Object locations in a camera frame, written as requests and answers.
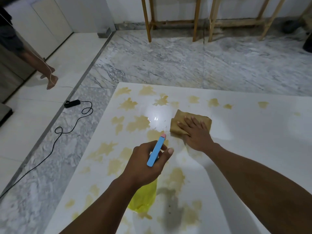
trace gray floor border strip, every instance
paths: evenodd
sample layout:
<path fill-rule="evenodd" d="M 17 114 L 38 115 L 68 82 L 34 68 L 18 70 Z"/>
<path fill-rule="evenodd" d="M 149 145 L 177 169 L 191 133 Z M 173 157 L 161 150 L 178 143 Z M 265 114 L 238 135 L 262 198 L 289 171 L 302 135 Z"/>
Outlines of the gray floor border strip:
<path fill-rule="evenodd" d="M 71 93 L 69 94 L 69 96 L 66 98 L 66 100 L 70 100 L 70 98 L 74 95 L 74 93 L 76 92 L 76 90 L 78 89 L 78 87 L 81 85 L 81 83 L 83 82 L 83 80 L 86 78 L 87 74 L 89 73 L 89 71 L 91 70 L 91 68 L 93 67 L 94 63 L 97 61 L 97 59 L 99 58 L 99 56 L 102 54 L 102 52 L 104 51 L 105 47 L 107 46 L 107 44 L 110 42 L 110 40 L 112 39 L 112 37 L 114 36 L 116 31 L 112 32 L 111 35 L 108 37 L 108 39 L 106 40 L 106 42 L 104 43 L 104 45 L 102 46 L 102 48 L 100 49 L 100 51 L 98 52 L 98 54 L 96 55 L 96 57 L 93 59 L 93 61 L 90 63 L 90 65 L 88 66 L 87 70 L 84 72 L 84 74 L 82 75 L 82 77 L 80 78 L 80 80 L 78 81 L 78 83 L 76 84 L 76 86 L 73 88 L 73 90 L 71 91 Z M 33 146 L 32 150 L 29 152 L 29 154 L 26 156 L 26 158 L 24 159 L 24 161 L 22 162 L 22 164 L 20 165 L 20 167 L 17 169 L 16 173 L 13 175 L 12 179 L 10 180 L 10 182 L 6 185 L 5 189 L 3 190 L 3 192 L 1 193 L 1 195 L 3 193 L 5 193 L 8 189 L 10 189 L 10 187 L 15 183 L 16 179 L 18 178 L 18 176 L 21 174 L 21 172 L 23 171 L 23 168 L 27 165 L 27 163 L 29 162 L 30 158 L 32 157 L 33 152 L 39 147 L 39 145 L 42 143 L 43 139 L 46 137 L 46 135 L 48 134 L 48 132 L 50 131 L 50 129 L 52 128 L 53 124 L 56 122 L 56 120 L 58 119 L 58 117 L 60 116 L 60 114 L 62 113 L 62 111 L 64 110 L 64 105 L 61 106 L 61 108 L 57 111 L 56 115 L 53 117 L 52 121 L 49 123 L 49 125 L 47 126 L 47 128 L 45 129 L 45 131 L 43 132 L 43 134 L 41 135 L 41 137 L 38 139 L 38 141 L 36 142 L 36 144 Z"/>

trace gray shorts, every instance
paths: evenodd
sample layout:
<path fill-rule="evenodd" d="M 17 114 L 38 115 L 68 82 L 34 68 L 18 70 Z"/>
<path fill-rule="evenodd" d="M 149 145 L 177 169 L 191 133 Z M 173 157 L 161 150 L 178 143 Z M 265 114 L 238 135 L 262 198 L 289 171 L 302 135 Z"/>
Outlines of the gray shorts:
<path fill-rule="evenodd" d="M 0 44 L 11 52 L 19 55 L 24 51 L 22 41 L 16 35 L 12 26 L 0 26 Z"/>

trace brown cloth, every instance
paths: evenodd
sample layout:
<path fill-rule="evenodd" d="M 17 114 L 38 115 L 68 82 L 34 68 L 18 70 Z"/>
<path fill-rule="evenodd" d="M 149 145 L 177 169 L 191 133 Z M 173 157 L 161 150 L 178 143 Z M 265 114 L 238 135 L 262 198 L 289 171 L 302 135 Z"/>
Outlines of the brown cloth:
<path fill-rule="evenodd" d="M 182 112 L 181 110 L 177 110 L 177 113 L 175 114 L 174 118 L 171 119 L 170 124 L 170 132 L 176 133 L 176 134 L 188 134 L 186 131 L 182 130 L 178 125 L 177 122 L 181 122 L 182 124 L 186 125 L 186 122 L 184 121 L 184 116 L 187 118 L 191 118 L 191 116 L 195 117 L 199 122 L 203 121 L 205 125 L 207 126 L 208 131 L 210 131 L 212 120 L 209 117 L 196 115 L 188 112 Z"/>

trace white tile floor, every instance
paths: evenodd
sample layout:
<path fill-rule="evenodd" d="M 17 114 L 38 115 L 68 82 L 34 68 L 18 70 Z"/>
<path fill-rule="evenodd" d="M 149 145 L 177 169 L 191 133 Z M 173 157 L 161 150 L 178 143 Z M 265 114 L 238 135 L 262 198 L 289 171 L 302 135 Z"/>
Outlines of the white tile floor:
<path fill-rule="evenodd" d="M 14 113 L 0 127 L 0 193 L 29 154 L 107 39 L 75 33 L 47 60 L 59 80 L 46 90 L 36 72 L 6 103 Z"/>

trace black cable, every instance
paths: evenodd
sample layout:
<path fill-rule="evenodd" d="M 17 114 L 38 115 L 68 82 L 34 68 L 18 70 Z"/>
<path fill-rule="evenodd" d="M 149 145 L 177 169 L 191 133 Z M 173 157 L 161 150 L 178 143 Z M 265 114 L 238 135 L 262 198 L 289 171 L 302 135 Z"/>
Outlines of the black cable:
<path fill-rule="evenodd" d="M 53 143 L 53 147 L 52 147 L 51 153 L 50 153 L 44 160 L 42 160 L 38 165 L 36 165 L 34 168 L 30 169 L 30 170 L 29 170 L 28 172 L 26 172 L 18 181 L 16 181 L 13 185 L 11 185 L 11 186 L 0 196 L 0 200 L 1 200 L 1 198 L 2 198 L 13 186 L 15 186 L 23 177 L 25 177 L 28 173 L 30 173 L 30 172 L 31 172 L 32 170 L 34 170 L 37 166 L 39 166 L 41 163 L 43 163 L 43 162 L 53 153 L 54 145 L 55 145 L 55 143 L 57 142 L 57 140 L 61 137 L 62 134 L 69 134 L 69 133 L 71 133 L 71 132 L 75 129 L 75 127 L 76 127 L 76 125 L 77 125 L 79 119 L 84 118 L 84 117 L 87 117 L 87 116 L 90 116 L 90 115 L 93 113 L 92 102 L 90 102 L 90 101 L 81 101 L 81 102 L 89 102 L 89 103 L 91 103 L 91 107 L 84 108 L 84 109 L 81 111 L 81 114 L 85 115 L 85 114 L 89 113 L 89 111 L 92 110 L 91 113 L 88 114 L 88 115 L 86 115 L 86 116 L 83 116 L 83 117 L 78 118 L 77 121 L 76 121 L 76 124 L 74 125 L 74 127 L 72 128 L 72 130 L 69 131 L 69 132 L 63 132 L 63 128 L 62 128 L 61 126 L 58 126 L 58 127 L 54 130 L 54 133 L 60 134 L 60 135 L 59 135 L 59 137 L 56 139 L 56 141 Z"/>

